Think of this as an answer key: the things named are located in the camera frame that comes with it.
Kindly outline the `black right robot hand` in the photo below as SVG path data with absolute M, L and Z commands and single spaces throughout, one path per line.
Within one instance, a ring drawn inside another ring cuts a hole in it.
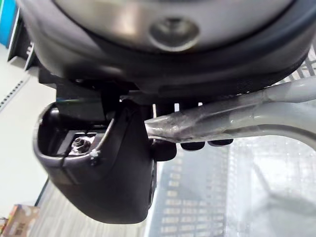
M 313 0 L 19 0 L 56 100 L 33 150 L 81 212 L 146 219 L 157 163 L 267 135 L 316 147 L 314 78 L 283 82 L 316 35 Z

